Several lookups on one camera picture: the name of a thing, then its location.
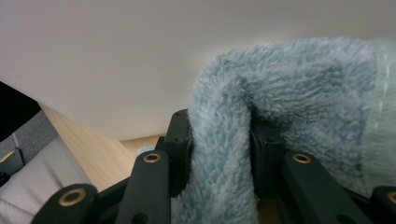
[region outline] gray fabric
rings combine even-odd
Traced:
[[[368,193],[396,186],[396,42],[376,41],[377,78],[363,136],[362,170]]]
[[[172,223],[258,223],[248,151],[252,117],[279,126],[291,149],[313,154],[344,187],[364,191],[361,135],[375,66],[372,43],[347,38],[218,56],[192,91],[191,175],[172,201]]]
[[[16,132],[19,148],[26,162],[30,161],[44,146],[58,136],[58,133],[43,111],[38,112]]]
[[[12,136],[6,138],[3,142],[0,143],[0,160],[5,157],[9,151],[15,149],[14,140],[12,140]]]
[[[0,188],[0,224],[30,223],[57,190],[77,183],[90,183],[60,137]]]

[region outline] fluffy towel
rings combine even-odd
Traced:
[[[258,223],[249,163],[252,117],[282,130],[344,187],[396,185],[396,45],[312,38],[235,49],[198,77],[189,117],[191,179],[173,223]]]

